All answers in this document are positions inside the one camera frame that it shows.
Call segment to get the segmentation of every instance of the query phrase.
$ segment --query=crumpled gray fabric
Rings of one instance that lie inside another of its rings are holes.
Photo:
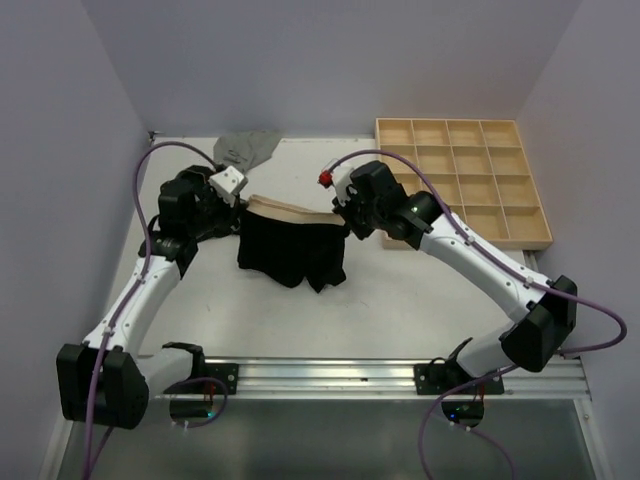
[[[213,159],[246,173],[269,160],[280,140],[282,132],[269,130],[223,135],[213,146]]]

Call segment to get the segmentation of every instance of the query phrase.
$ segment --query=black mounting bracket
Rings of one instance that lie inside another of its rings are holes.
[[[235,395],[238,389],[240,366],[237,363],[207,363],[205,377],[215,378],[227,387],[229,396]],[[175,385],[166,391],[167,394],[201,394],[202,385]]]
[[[451,377],[448,375],[448,369],[450,366],[446,363],[417,363],[413,366],[413,381],[416,385],[417,395],[441,395],[444,392],[456,387],[447,379]],[[504,383],[502,377],[496,375],[493,381],[485,382],[484,384],[485,395],[502,395],[504,393]],[[475,395],[476,387],[467,388],[461,390],[454,395]]]

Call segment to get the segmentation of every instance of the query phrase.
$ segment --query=white table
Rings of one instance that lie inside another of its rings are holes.
[[[211,153],[215,138],[186,141]],[[374,146],[367,138],[284,139],[271,160],[249,173],[245,195],[328,211],[332,194],[316,183],[322,167]],[[160,184],[194,163],[202,161],[174,147],[152,154],[141,192],[148,218],[157,212]],[[112,300],[131,275],[142,238],[134,216]],[[463,339],[506,321],[488,297],[447,265],[411,250],[384,250],[378,232],[364,242],[347,239],[347,281],[321,294],[306,281],[288,289],[262,273],[240,270],[238,241],[200,244],[151,325],[141,354],[183,341],[220,357],[429,358],[447,355]],[[509,254],[524,261],[522,252]]]

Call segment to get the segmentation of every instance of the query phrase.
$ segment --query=red object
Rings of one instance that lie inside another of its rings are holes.
[[[333,184],[333,176],[331,175],[331,172],[328,170],[322,172],[318,177],[318,183],[324,188],[329,188],[331,184]]]

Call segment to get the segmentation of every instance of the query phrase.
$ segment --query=wooden organizer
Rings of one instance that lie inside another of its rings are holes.
[[[515,122],[378,118],[376,140],[416,164],[451,210],[495,246],[542,250],[553,242]],[[408,195],[427,189],[406,165],[380,160]],[[409,248],[386,234],[382,244]]]

